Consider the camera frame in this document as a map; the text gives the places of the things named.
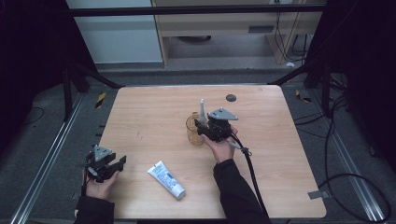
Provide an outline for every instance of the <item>table top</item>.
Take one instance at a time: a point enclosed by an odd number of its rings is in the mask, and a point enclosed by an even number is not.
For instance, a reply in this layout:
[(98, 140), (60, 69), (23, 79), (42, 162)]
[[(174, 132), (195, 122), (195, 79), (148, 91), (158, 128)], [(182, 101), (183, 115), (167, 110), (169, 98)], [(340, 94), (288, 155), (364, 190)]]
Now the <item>table top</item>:
[[(236, 96), (228, 102), (226, 96)], [(205, 144), (188, 139), (186, 120), (220, 107), (239, 120), (230, 123), (252, 153), (258, 186), (270, 218), (324, 217), (321, 199), (282, 90), (278, 86), (161, 86), (119, 90), (100, 146), (127, 156), (124, 171), (110, 194), (116, 218), (224, 218), (213, 177), (216, 163)], [(249, 185), (253, 184), (245, 156), (234, 160)], [(186, 190), (176, 200), (147, 170), (163, 161)]]

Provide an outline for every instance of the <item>human hand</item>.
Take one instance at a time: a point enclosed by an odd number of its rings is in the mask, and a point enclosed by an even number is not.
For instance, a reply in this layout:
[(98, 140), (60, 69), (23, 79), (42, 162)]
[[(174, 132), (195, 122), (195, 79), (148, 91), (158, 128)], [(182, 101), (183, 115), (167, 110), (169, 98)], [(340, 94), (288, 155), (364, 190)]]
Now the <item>human hand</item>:
[(89, 179), (87, 183), (86, 196), (91, 198), (107, 200), (111, 187), (116, 182), (119, 173), (120, 171), (117, 171), (116, 173), (114, 173), (113, 176), (111, 176), (111, 178), (105, 180), (105, 182), (103, 183), (99, 183), (96, 182), (95, 180)]
[[(232, 125), (231, 130), (233, 131), (234, 134), (238, 133), (238, 130), (235, 129), (235, 127)], [(235, 152), (235, 148), (230, 146), (228, 142), (234, 142), (235, 141), (231, 138), (228, 137), (227, 141), (222, 141), (222, 142), (215, 142), (210, 140), (206, 135), (202, 134), (201, 135), (204, 142), (212, 149), (213, 155), (215, 156), (215, 160), (217, 163), (221, 163), (223, 161), (227, 161), (229, 159), (233, 159), (233, 154)]]

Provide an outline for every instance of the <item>white tube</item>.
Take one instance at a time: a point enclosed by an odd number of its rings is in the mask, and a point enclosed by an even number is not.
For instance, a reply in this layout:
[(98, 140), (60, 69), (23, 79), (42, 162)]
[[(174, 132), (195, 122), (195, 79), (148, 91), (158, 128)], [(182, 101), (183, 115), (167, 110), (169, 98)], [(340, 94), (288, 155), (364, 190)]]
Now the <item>white tube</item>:
[(148, 169), (148, 173), (158, 180), (169, 192), (180, 200), (186, 195), (186, 190), (175, 180), (162, 161)]
[(205, 118), (205, 111), (204, 111), (204, 102), (205, 102), (205, 100), (204, 100), (204, 99), (201, 99), (201, 113), (200, 113), (200, 115), (199, 115), (198, 121), (199, 121), (202, 125), (206, 126), (206, 118)]

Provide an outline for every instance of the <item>person's arm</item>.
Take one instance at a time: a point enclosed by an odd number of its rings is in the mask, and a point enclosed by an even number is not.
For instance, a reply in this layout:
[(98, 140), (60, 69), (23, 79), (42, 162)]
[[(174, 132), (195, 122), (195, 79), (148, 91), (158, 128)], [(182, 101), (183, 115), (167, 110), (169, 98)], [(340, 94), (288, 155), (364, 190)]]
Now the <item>person's arm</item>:
[(78, 199), (75, 224), (110, 224), (114, 223), (114, 203), (109, 202), (108, 195), (111, 186), (116, 182), (119, 172), (116, 172), (104, 183), (88, 181), (86, 196)]
[(220, 202), (229, 224), (271, 223), (264, 214), (256, 195), (239, 174), (233, 159), (216, 164), (214, 177), (220, 191)]
[(229, 224), (239, 223), (271, 223), (264, 214), (260, 204), (244, 177), (233, 161), (235, 148), (226, 141), (216, 143), (202, 135), (204, 142), (212, 149), (217, 164), (214, 168), (214, 177), (220, 191), (220, 202)]

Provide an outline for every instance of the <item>black sleeve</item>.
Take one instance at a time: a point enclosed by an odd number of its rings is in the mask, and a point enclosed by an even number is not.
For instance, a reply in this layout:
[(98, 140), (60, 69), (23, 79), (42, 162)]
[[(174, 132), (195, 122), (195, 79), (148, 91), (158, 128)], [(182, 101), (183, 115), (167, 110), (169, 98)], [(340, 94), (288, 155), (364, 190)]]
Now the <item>black sleeve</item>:
[(110, 224), (114, 222), (114, 203), (106, 200), (80, 197), (75, 224)]
[(270, 218), (264, 214), (256, 195), (239, 174), (233, 160), (217, 164), (214, 177), (220, 190), (220, 202), (229, 224), (267, 224)]

